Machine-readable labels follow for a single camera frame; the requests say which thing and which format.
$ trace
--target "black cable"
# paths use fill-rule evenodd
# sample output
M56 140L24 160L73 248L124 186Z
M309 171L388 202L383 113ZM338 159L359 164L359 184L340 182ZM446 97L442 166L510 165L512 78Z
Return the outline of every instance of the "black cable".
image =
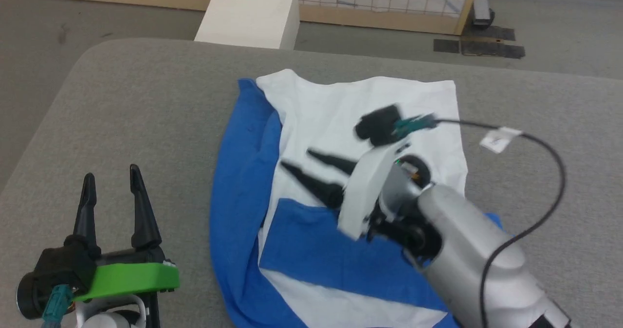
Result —
M481 124L479 122L474 122L474 121L469 121L469 120L437 119L435 121L437 123L450 122L452 124L476 126L476 127L482 127L482 128L489 128L492 130L497 130L498 128L500 128L499 126ZM552 146L550 146L547 142L529 133L521 133L520 137L523 137L527 140L531 140L532 142L536 144L539 144L539 146L542 146L547 151L549 151L549 153L554 158L554 161L558 165L558 170L560 174L560 184L559 184L559 189L558 189L558 195L556 195L556 199L554 200L554 203L552 203L552 205L550 206L550 209L541 217L541 219L539 219L535 224L528 227L526 230L524 230L520 234L516 235L515 237L512 237L511 239L508 239L508 241L500 245L496 250L494 250L494 252L491 254L489 259L487 259L487 262L485 262L485 268L482 271L482 277L480 279L480 294L479 294L480 319L482 321L482 328L489 328L489 321L487 321L487 313L485 312L485 280L487 279L487 274L489 273L489 269L494 263L495 258L502 251L508 248L511 244L513 244L514 242L517 242L519 239L522 239L523 237L534 232L534 230L536 230L537 228L541 227L541 225L543 225L543 223L545 223L545 221L547 221L552 216L556 208L558 208L558 204L560 204L560 201L563 199L563 195L565 194L565 186L567 184L567 172L565 171L565 163L563 163L563 159L561 159L560 155L558 154L558 151L552 148Z

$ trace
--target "blue fabric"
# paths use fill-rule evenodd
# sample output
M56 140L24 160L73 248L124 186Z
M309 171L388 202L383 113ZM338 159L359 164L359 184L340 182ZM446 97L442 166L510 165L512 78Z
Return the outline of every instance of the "blue fabric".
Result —
M253 80L241 79L238 87L214 172L212 267L238 328L304 328L257 266L257 232L269 206L281 124Z
M304 328L257 266L257 232L269 206L281 124L255 82L240 96L223 137L212 188L212 266L238 328ZM500 224L496 215L489 215ZM446 311L393 242L354 242L325 208L280 200L261 264L300 281ZM436 328L456 328L447 315Z

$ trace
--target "white fabric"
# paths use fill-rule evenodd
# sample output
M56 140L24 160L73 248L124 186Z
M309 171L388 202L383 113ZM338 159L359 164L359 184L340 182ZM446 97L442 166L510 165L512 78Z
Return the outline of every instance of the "white fabric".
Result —
M456 87L453 81L424 83L413 80L374 77L352 83L319 85L286 69L257 79L267 100L276 109L283 129L279 142L280 159L301 164L303 170L320 179L346 184L348 178L336 169L310 159L305 151L317 150L358 159L371 148L354 135L362 115L399 104L403 117L434 112L440 118L458 119ZM421 157L430 166L432 179L464 193L467 162L463 154L460 128L440 125L409 137L404 151ZM271 202L258 233L260 256L279 199L290 198L309 206L319 206L283 168L277 167ZM446 314L438 310L385 301L333 288L296 281L260 269L282 295L294 313L309 328L431 328Z

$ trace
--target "gray floor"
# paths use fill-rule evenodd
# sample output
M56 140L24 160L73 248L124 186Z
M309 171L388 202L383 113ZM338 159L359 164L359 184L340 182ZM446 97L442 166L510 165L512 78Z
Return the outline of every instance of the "gray floor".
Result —
M434 53L450 36L302 23L296 49L623 79L623 2L491 0L521 60ZM0 0L0 191L65 76L109 39L193 39L202 13L76 0Z

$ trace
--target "blue and white cloth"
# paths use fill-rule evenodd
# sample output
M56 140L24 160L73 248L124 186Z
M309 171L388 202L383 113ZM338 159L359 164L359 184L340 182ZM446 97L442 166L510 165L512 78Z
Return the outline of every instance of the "blue and white cloth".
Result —
M393 242L352 241L331 212L279 168L296 161L321 179L347 177L305 150L357 159L370 149L352 127L401 104L405 116L458 118L454 82L376 77L318 85L284 70L238 82L240 96L214 174L210 244L225 305L238 328L454 328L429 284ZM463 193L467 164L458 126L411 135L436 182Z

